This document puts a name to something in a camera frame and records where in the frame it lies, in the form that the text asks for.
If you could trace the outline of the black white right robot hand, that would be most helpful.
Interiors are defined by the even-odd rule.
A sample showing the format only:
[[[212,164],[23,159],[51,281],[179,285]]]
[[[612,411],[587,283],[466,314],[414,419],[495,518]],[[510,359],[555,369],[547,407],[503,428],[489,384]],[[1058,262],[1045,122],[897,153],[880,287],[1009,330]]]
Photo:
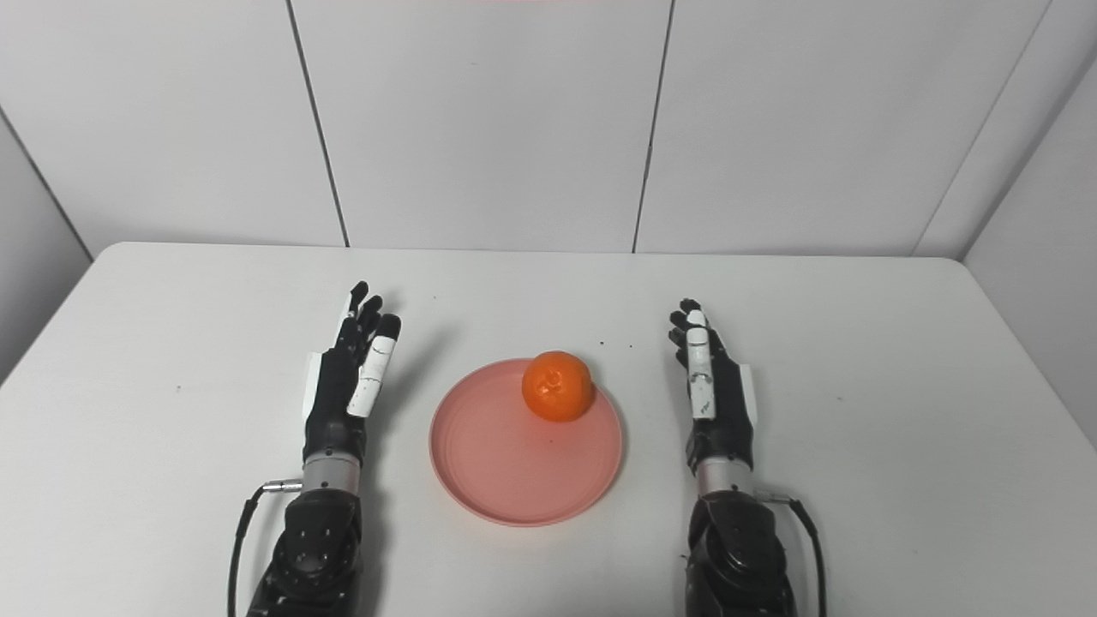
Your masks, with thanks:
[[[749,469],[755,468],[751,414],[748,413],[740,364],[730,358],[719,332],[706,324],[697,326],[689,319],[702,306],[693,298],[682,298],[679,308],[670,313],[671,329],[668,338],[677,347],[675,360],[685,368],[688,393],[691,393],[692,371],[689,367],[688,336],[698,332],[705,336],[706,356],[710,361],[710,390],[712,417],[694,418],[686,442],[686,464],[691,473],[706,459],[738,460]]]

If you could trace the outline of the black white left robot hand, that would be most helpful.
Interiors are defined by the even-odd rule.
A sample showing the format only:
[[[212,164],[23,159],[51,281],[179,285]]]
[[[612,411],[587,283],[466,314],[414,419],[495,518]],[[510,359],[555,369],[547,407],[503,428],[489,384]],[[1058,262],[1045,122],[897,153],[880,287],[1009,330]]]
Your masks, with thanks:
[[[349,455],[358,464],[367,449],[367,418],[378,402],[402,319],[383,311],[367,281],[353,285],[332,346],[314,354],[307,372],[303,461]]]

